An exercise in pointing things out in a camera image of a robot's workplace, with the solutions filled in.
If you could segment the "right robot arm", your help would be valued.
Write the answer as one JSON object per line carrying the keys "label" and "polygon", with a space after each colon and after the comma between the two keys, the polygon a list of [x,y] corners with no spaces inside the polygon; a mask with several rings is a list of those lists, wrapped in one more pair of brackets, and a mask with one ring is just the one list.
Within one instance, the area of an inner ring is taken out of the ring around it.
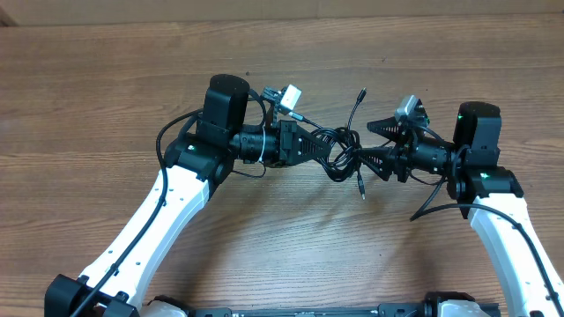
{"label": "right robot arm", "polygon": [[367,129],[391,146],[360,150],[382,180],[404,182],[414,170],[439,176],[452,200],[482,241],[512,316],[561,316],[563,282],[544,250],[516,176],[499,166],[501,110],[490,103],[460,105],[452,141],[429,128],[421,101],[406,97],[393,116]]}

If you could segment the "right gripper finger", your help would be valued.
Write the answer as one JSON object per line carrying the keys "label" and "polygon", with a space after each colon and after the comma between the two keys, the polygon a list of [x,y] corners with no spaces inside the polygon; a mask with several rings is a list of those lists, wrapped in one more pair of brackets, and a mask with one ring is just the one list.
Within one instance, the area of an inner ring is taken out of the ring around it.
{"label": "right gripper finger", "polygon": [[362,148],[357,149],[355,154],[362,164],[383,181],[387,181],[394,171],[396,154],[393,147]]}
{"label": "right gripper finger", "polygon": [[405,118],[400,117],[397,119],[395,116],[392,116],[386,119],[368,122],[367,129],[388,140],[402,140],[405,136],[404,122]]}

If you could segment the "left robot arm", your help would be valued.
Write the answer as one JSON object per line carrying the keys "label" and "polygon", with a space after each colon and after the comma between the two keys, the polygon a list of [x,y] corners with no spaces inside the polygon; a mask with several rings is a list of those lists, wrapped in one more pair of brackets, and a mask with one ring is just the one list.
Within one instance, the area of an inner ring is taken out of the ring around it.
{"label": "left robot arm", "polygon": [[329,154],[300,127],[301,90],[288,85],[257,93],[240,77],[211,78],[202,108],[167,147],[156,148],[160,171],[151,192],[122,231],[78,278],[57,276],[47,288],[47,316],[140,316],[158,267],[186,224],[234,170],[234,161],[296,166]]}

